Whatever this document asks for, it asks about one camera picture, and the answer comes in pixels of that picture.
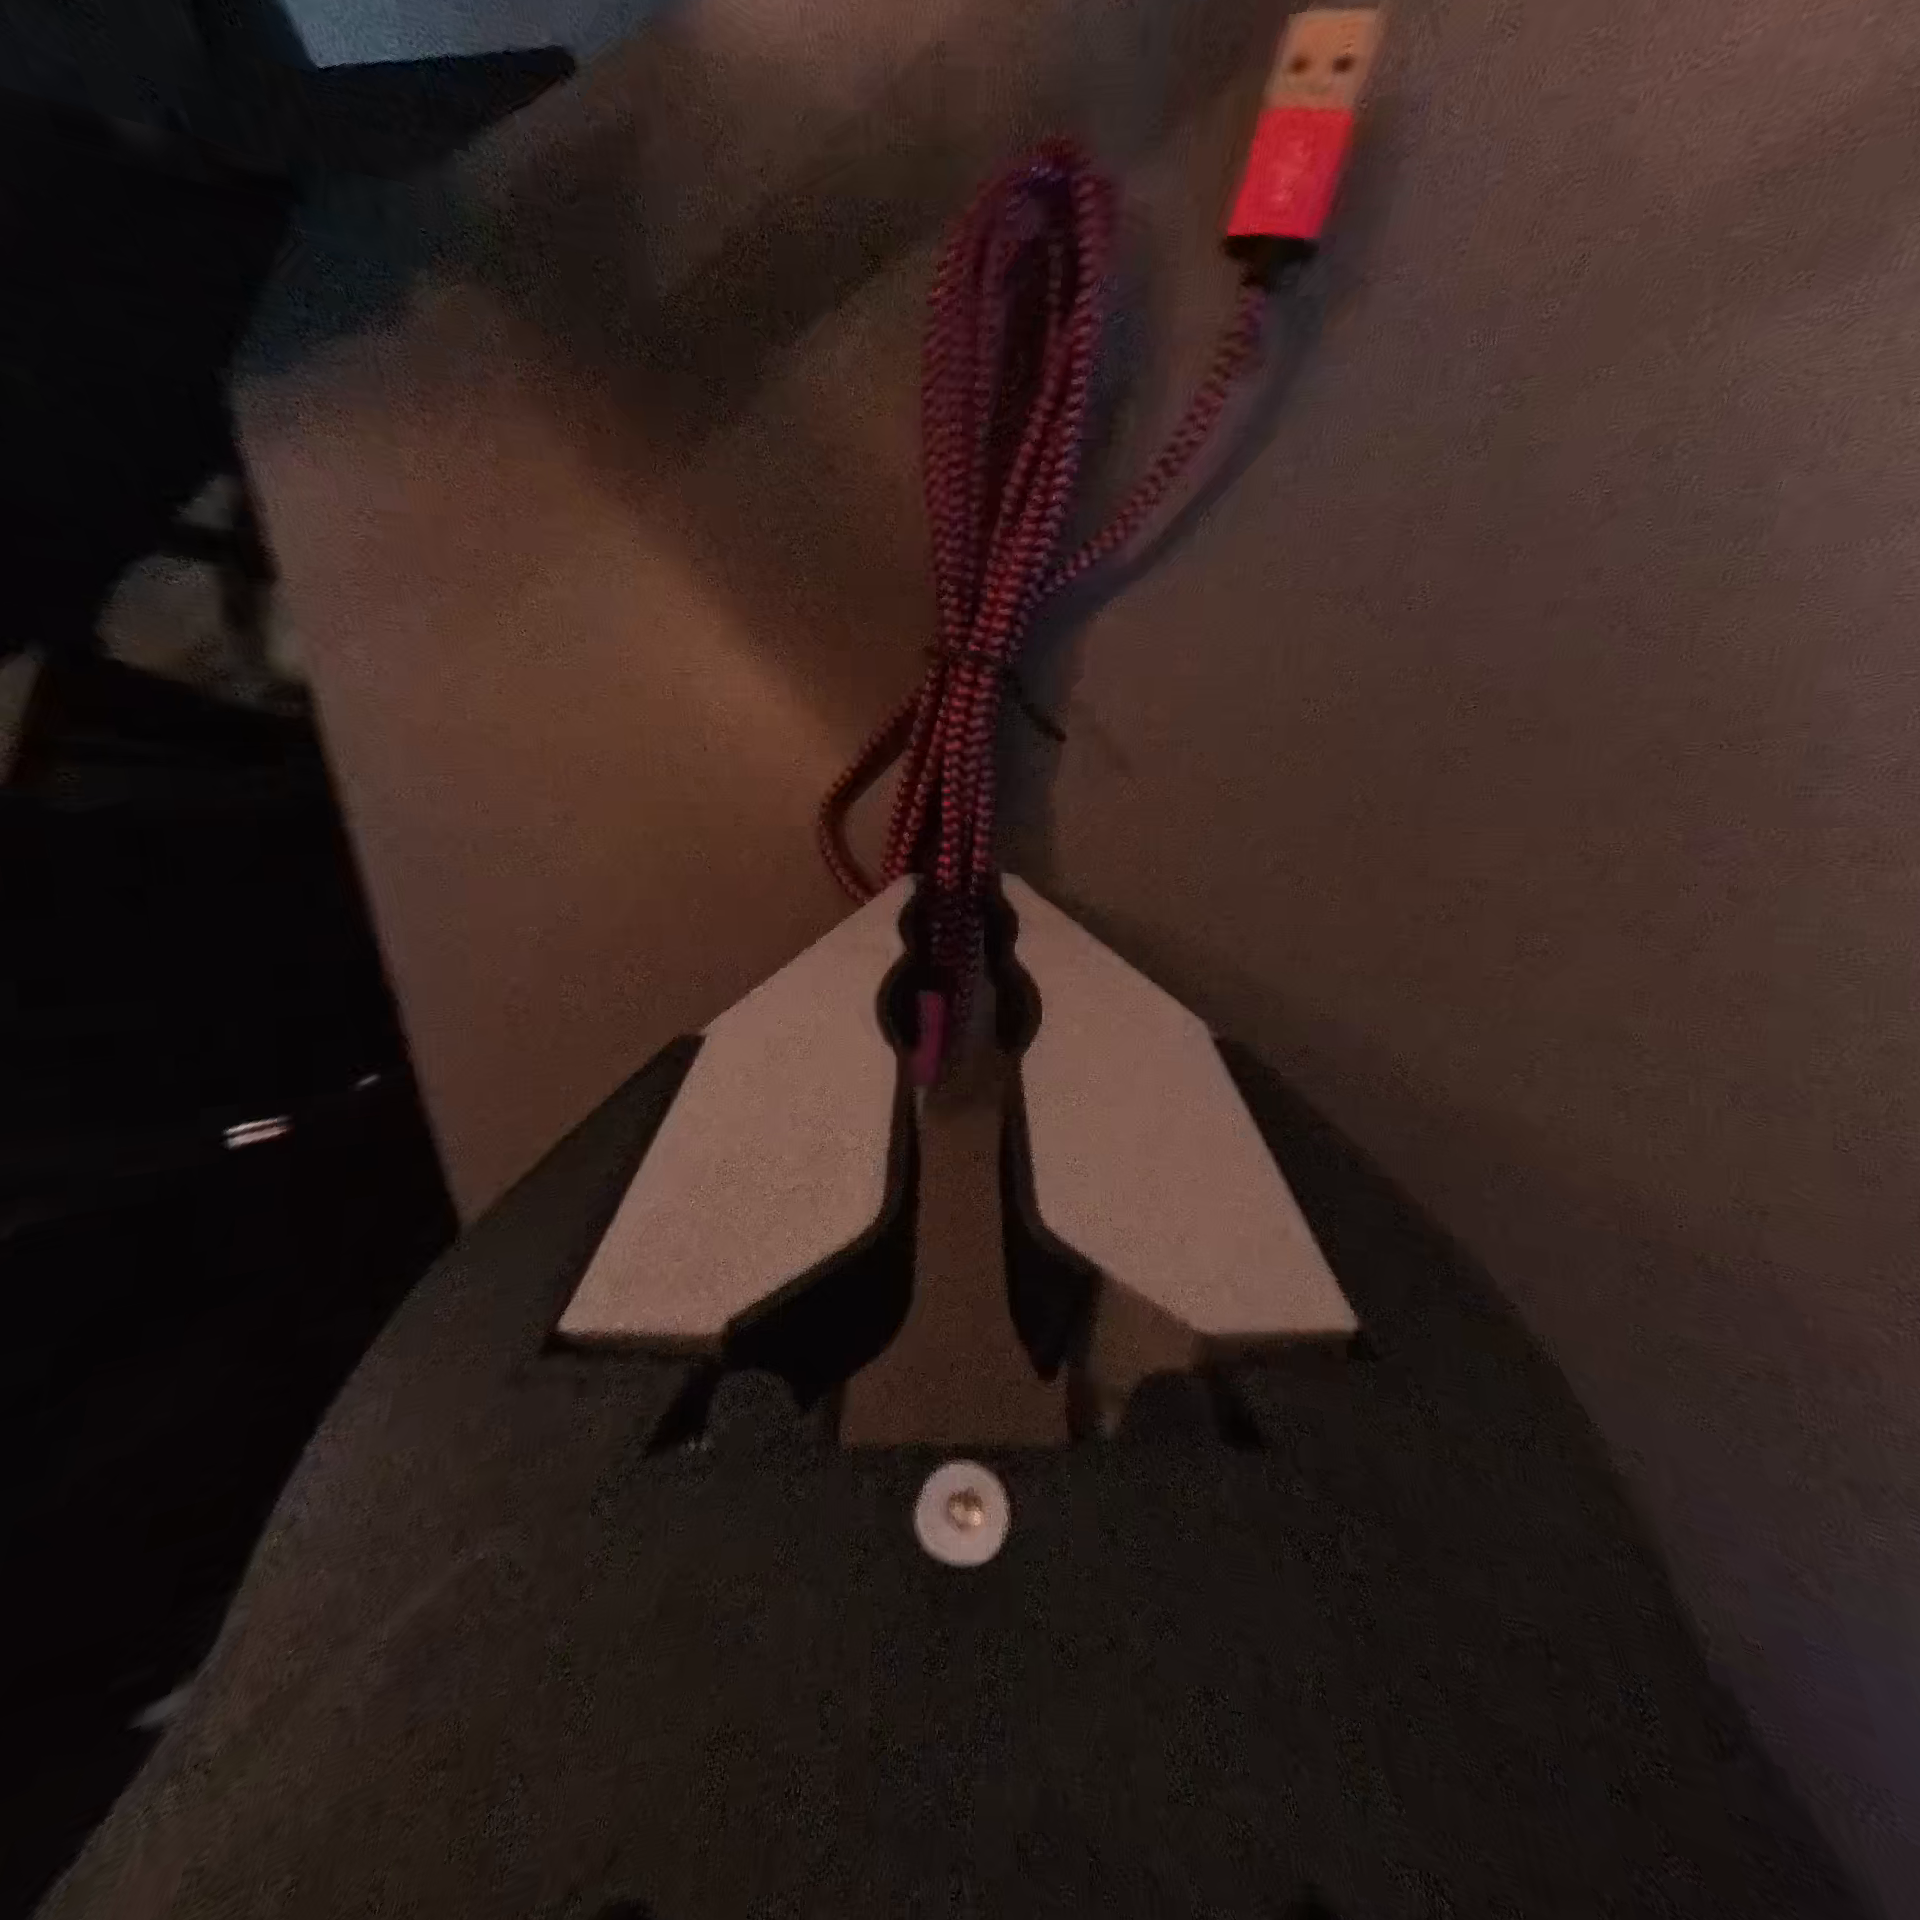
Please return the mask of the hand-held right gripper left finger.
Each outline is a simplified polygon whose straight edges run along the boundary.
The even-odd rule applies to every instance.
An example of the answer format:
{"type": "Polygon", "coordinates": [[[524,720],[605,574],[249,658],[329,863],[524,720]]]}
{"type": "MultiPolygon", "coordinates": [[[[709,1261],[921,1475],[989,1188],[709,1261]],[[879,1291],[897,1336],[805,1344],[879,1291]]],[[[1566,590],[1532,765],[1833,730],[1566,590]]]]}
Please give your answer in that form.
{"type": "Polygon", "coordinates": [[[910,1306],[914,1110],[885,995],[895,880],[709,1022],[556,1326],[594,1352],[842,1387],[910,1306]]]}

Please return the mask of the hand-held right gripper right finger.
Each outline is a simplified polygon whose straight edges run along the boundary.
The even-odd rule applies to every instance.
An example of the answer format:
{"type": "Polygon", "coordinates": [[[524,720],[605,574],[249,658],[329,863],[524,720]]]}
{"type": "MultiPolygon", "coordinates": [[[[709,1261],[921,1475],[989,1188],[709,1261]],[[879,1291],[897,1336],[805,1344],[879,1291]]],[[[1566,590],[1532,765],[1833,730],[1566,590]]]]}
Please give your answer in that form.
{"type": "Polygon", "coordinates": [[[1006,1291],[1041,1378],[1113,1301],[1199,1359],[1343,1346],[1359,1318],[1208,1023],[1021,878],[992,911],[1006,1291]]]}

